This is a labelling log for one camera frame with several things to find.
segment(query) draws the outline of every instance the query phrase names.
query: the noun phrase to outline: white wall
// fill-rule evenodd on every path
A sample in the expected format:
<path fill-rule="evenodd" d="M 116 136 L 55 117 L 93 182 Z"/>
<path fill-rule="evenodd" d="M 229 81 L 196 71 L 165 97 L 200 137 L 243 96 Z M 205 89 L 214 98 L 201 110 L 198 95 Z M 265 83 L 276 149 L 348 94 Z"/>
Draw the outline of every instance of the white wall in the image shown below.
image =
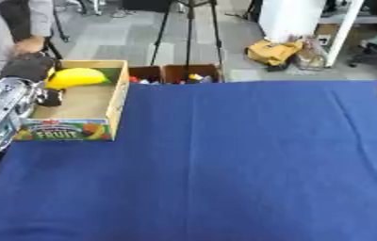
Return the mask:
<path fill-rule="evenodd" d="M 268 40 L 287 41 L 290 35 L 313 35 L 325 0 L 265 0 L 259 23 Z"/>

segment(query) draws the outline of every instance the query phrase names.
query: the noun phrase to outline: fruit box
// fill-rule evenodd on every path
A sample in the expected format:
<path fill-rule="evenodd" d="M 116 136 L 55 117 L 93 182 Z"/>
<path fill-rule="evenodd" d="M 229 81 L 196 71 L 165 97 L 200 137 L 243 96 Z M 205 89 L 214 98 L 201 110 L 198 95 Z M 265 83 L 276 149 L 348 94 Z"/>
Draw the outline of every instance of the fruit box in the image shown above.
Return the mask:
<path fill-rule="evenodd" d="M 113 140 L 129 88 L 123 60 L 64 60 L 64 68 L 93 68 L 111 83 L 68 88 L 58 107 L 37 106 L 17 140 Z"/>

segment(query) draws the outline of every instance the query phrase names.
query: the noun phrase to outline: brown box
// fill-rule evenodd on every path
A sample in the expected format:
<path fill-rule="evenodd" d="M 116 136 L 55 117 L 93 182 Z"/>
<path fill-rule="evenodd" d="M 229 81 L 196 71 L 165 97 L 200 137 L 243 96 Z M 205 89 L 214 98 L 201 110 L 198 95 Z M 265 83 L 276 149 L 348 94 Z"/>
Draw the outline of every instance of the brown box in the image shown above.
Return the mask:
<path fill-rule="evenodd" d="M 163 67 L 164 72 L 164 82 L 166 84 L 175 84 L 178 83 L 179 80 L 184 78 L 184 71 L 186 66 L 184 65 L 166 65 Z M 190 65 L 188 68 L 188 73 L 193 74 L 197 73 L 201 76 L 211 76 L 214 83 L 219 83 L 220 74 L 218 73 L 218 69 L 213 64 L 205 64 L 205 65 Z"/>
<path fill-rule="evenodd" d="M 15 139 L 112 140 L 123 113 L 129 87 L 123 60 L 62 61 L 64 68 L 93 68 L 111 83 L 68 88 L 58 107 L 37 106 Z"/>
<path fill-rule="evenodd" d="M 339 24 L 319 24 L 315 36 L 322 46 L 331 46 L 338 33 Z M 367 40 L 377 35 L 377 25 L 361 24 L 352 28 L 345 41 L 345 45 L 357 46 L 361 40 Z"/>
<path fill-rule="evenodd" d="M 130 76 L 135 76 L 138 79 L 150 79 L 155 78 L 160 83 L 164 82 L 162 76 L 162 70 L 159 66 L 139 66 L 139 67 L 130 67 Z"/>

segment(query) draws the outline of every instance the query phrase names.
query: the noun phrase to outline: white pole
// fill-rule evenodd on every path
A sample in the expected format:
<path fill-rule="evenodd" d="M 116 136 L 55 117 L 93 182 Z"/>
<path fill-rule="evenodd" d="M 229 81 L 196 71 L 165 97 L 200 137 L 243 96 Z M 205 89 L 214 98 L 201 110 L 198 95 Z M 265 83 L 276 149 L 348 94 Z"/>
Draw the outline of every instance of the white pole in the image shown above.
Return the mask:
<path fill-rule="evenodd" d="M 344 45 L 344 42 L 347 39 L 364 2 L 365 0 L 352 0 L 349 11 L 345 15 L 345 19 L 342 22 L 338 34 L 336 35 L 336 39 L 334 40 L 331 50 L 329 51 L 328 58 L 326 60 L 326 67 L 332 67 L 335 64 L 336 58 L 338 57 L 339 52 L 341 51 L 342 46 Z"/>

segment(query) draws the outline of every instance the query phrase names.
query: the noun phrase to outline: box label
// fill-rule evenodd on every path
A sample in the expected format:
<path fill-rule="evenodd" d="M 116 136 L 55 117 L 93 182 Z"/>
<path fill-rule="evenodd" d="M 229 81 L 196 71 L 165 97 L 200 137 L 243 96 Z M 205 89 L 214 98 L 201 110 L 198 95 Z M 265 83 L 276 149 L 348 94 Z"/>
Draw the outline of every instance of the box label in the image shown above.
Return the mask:
<path fill-rule="evenodd" d="M 18 140 L 111 140 L 106 120 L 31 120 L 25 123 Z"/>

